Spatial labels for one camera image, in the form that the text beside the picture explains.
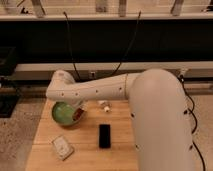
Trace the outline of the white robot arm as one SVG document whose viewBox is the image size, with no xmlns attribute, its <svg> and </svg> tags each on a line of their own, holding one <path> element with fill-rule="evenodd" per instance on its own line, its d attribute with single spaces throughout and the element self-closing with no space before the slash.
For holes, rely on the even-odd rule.
<svg viewBox="0 0 213 171">
<path fill-rule="evenodd" d="M 54 72 L 46 97 L 78 104 L 88 100 L 129 102 L 139 171 L 194 171 L 193 138 L 186 95 L 171 72 L 148 69 L 83 83 Z"/>
</svg>

